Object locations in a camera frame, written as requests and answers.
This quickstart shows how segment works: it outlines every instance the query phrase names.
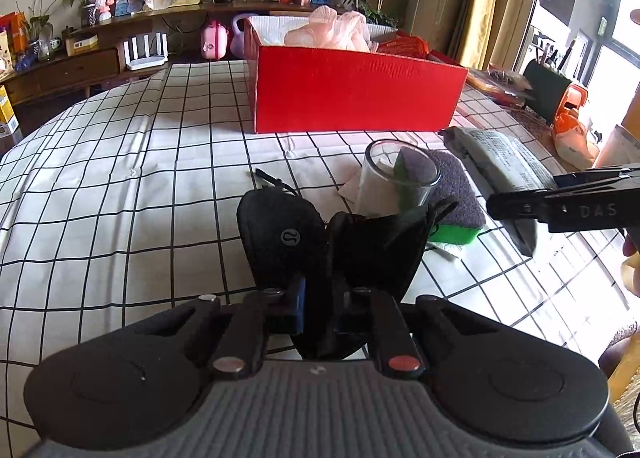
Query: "glass cup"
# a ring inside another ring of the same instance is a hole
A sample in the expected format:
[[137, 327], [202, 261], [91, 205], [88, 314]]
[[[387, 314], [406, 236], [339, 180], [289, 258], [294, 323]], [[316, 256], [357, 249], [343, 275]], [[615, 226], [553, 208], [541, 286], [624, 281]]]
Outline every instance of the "glass cup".
[[389, 216], [423, 205], [440, 181], [440, 169], [422, 149], [401, 140], [376, 140], [367, 146], [356, 213]]

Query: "green sponge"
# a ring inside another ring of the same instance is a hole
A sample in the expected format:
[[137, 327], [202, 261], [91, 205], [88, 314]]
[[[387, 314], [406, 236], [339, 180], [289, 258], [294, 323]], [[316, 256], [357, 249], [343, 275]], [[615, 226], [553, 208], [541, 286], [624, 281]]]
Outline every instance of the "green sponge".
[[457, 200], [458, 206], [450, 212], [429, 236], [430, 242], [468, 245], [486, 224], [482, 207], [478, 203], [471, 184], [460, 161], [447, 151], [427, 151], [440, 168], [440, 181], [428, 197], [436, 203], [446, 197]]

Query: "pen holder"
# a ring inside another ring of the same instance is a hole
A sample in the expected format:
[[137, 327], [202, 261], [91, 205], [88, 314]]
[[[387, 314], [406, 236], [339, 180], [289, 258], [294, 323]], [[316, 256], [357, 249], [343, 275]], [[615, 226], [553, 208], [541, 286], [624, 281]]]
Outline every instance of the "pen holder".
[[567, 88], [573, 83], [564, 75], [557, 74], [532, 60], [524, 70], [524, 76], [531, 85], [528, 91], [527, 106], [551, 125], [556, 116]]

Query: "drawer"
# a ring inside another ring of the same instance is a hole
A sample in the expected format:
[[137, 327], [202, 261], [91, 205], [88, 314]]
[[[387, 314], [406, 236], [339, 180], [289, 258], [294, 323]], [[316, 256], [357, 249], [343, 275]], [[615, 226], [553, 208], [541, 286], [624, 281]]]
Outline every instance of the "drawer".
[[118, 55], [116, 50], [103, 50], [71, 57], [38, 70], [40, 91], [43, 93], [61, 90], [66, 86], [78, 86], [117, 75]]
[[0, 84], [4, 85], [11, 104], [33, 99], [40, 94], [38, 77], [35, 73], [26, 73]]

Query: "white router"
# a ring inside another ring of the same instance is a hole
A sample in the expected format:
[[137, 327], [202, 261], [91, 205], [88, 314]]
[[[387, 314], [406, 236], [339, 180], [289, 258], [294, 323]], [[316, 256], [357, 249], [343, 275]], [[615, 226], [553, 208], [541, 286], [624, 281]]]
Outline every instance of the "white router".
[[156, 34], [156, 55], [149, 54], [149, 36], [143, 35], [145, 44], [145, 56], [138, 57], [138, 40], [135, 37], [131, 38], [131, 50], [129, 51], [129, 41], [124, 42], [124, 62], [129, 70], [143, 70], [145, 68], [152, 68], [153, 66], [162, 66], [167, 62], [168, 49], [166, 46], [166, 34]]

